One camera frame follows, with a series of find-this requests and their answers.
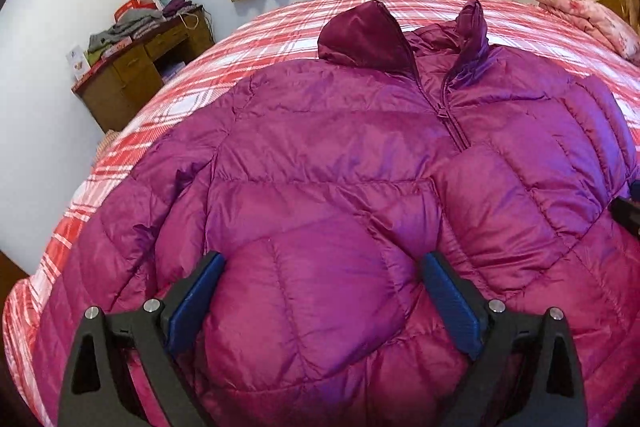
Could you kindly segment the pink floral folded quilt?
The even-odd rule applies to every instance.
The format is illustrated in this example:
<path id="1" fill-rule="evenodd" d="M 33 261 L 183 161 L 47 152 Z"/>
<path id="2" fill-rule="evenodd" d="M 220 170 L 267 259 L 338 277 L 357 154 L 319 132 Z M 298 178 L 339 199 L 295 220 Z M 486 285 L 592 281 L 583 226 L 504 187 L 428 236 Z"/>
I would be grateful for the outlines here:
<path id="1" fill-rule="evenodd" d="M 639 65 L 639 35 L 621 17 L 594 0 L 536 0 L 556 17 L 598 40 L 626 61 Z"/>

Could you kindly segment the red white plaid bedspread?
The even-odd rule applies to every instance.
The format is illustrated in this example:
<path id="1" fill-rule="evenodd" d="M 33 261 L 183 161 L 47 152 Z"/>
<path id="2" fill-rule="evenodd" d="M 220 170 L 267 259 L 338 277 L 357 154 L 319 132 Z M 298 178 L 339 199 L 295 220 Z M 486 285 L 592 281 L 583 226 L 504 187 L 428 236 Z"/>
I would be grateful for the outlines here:
<path id="1" fill-rule="evenodd" d="M 369 0 L 312 0 L 271 10 L 242 25 L 186 66 L 120 132 L 76 190 L 55 227 L 38 268 L 17 282 L 4 303 L 6 366 L 17 392 L 42 425 L 50 425 L 32 367 L 40 315 L 70 248 L 96 208 L 146 149 L 183 118 L 219 98 L 252 70 L 317 53 L 321 27 Z M 468 0 L 380 0 L 409 30 L 454 18 Z M 590 35 L 532 4 L 480 0 L 490 42 L 551 58 L 575 75 L 599 76 L 614 94 L 633 136 L 639 134 L 639 69 Z"/>

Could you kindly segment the purple puffer jacket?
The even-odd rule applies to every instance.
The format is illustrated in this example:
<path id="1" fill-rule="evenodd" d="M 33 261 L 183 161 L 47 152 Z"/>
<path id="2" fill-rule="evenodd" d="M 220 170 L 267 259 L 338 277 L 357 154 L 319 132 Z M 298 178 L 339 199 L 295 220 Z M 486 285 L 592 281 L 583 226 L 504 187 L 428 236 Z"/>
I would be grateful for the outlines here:
<path id="1" fill-rule="evenodd" d="M 180 360 L 217 424 L 434 424 L 468 366 L 419 273 L 440 251 L 486 297 L 563 310 L 603 426 L 639 380 L 639 242 L 610 213 L 638 176 L 608 86 L 490 43 L 480 2 L 412 31 L 363 3 L 316 57 L 168 130 L 106 196 L 40 317 L 44 410 L 58 417 L 85 309 L 137 309 L 218 251 Z"/>

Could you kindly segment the pile of clothes on desk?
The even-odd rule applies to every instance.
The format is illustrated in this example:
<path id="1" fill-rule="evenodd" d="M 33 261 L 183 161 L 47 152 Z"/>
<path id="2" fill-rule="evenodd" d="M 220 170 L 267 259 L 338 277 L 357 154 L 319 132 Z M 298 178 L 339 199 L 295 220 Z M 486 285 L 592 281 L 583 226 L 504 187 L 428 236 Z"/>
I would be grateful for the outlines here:
<path id="1" fill-rule="evenodd" d="M 194 8 L 191 0 L 169 0 L 161 9 L 131 8 L 111 27 L 97 32 L 89 37 L 88 54 L 95 54 L 99 50 L 114 46 L 127 37 L 133 37 L 149 24 L 167 22 L 178 15 L 186 14 Z"/>

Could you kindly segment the white card on desk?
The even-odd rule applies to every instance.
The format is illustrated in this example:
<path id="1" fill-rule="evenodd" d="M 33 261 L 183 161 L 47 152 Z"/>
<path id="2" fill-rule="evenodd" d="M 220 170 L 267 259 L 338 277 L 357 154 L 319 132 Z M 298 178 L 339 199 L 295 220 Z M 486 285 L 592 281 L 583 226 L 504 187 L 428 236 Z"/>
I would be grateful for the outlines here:
<path id="1" fill-rule="evenodd" d="M 81 80 L 90 72 L 91 66 L 88 58 L 80 46 L 74 46 L 66 53 L 66 61 L 76 80 Z"/>

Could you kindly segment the brown wooden desk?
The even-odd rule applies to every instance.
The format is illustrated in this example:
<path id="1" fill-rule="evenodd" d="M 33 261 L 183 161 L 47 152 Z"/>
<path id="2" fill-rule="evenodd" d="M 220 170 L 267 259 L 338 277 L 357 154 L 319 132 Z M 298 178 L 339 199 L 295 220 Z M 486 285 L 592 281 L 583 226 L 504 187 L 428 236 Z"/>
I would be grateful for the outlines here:
<path id="1" fill-rule="evenodd" d="M 120 131 L 165 86 L 169 67 L 190 64 L 214 43 L 209 14 L 195 5 L 101 57 L 72 91 L 102 131 Z"/>

